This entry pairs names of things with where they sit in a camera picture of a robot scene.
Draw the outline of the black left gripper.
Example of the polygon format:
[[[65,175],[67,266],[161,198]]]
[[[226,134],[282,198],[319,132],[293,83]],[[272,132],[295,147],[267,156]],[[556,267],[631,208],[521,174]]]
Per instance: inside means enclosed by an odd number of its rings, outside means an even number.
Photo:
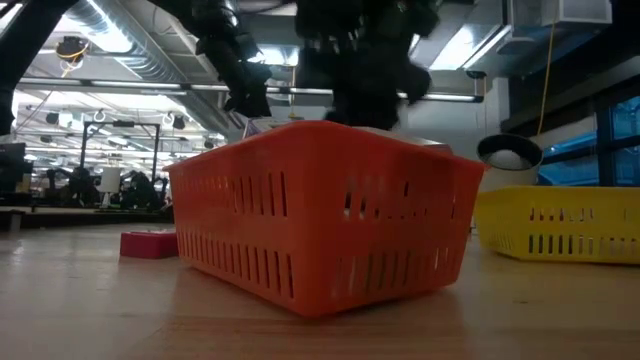
[[[259,48],[243,28],[236,3],[229,0],[193,0],[198,53],[203,53],[229,88],[225,112],[250,118],[271,117],[264,85],[272,76],[268,65],[252,62]]]

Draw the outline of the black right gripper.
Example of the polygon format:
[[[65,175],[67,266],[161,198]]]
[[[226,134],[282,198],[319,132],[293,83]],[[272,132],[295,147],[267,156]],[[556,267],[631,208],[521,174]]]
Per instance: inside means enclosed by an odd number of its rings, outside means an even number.
[[[410,60],[410,43],[409,38],[353,42],[305,39],[299,53],[298,82],[302,87],[364,97],[395,98],[398,92],[404,92],[413,104],[426,95],[432,79],[426,69]],[[395,105],[382,104],[364,109],[361,119],[354,109],[332,107],[324,120],[390,131],[399,122],[399,114]]]

